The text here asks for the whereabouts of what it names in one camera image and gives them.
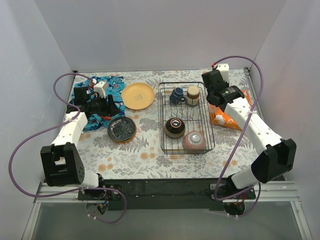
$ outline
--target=brown bowl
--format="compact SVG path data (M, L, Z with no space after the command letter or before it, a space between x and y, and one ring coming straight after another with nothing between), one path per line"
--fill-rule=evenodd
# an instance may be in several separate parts
M185 123L180 118L177 118L177 117L170 118L165 123L164 132L170 138L178 139L182 137L186 132Z

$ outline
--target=dark decorative plate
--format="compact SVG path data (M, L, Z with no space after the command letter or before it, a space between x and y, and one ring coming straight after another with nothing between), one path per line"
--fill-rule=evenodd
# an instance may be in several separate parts
M120 116L109 122L107 132L116 143L126 143L136 135L137 128L131 118Z

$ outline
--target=orange bag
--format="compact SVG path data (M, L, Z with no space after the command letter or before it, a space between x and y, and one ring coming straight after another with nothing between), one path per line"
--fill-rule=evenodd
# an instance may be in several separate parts
M242 90L242 92L244 93L244 97L246 98L250 106L252 106L249 92L247 90ZM231 117L229 117L226 113L224 113L220 109L220 107L216 107L209 104L209 110L210 110L211 122L213 124L225 126L227 128L242 130Z

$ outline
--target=glass panel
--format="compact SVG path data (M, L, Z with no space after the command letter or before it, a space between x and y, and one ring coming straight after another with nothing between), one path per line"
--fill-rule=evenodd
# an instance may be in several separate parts
M42 203L32 239L302 239L290 202L259 202L238 220L206 211L128 210L120 222L107 224L87 217L85 203ZM119 214L108 211L102 217L112 220Z

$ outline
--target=blue cup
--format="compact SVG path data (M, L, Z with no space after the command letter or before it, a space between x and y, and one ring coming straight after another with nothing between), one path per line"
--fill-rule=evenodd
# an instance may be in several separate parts
M181 102L186 101L186 98L184 97L184 90L181 87L175 88L171 95L170 95L170 103L172 104L178 104Z

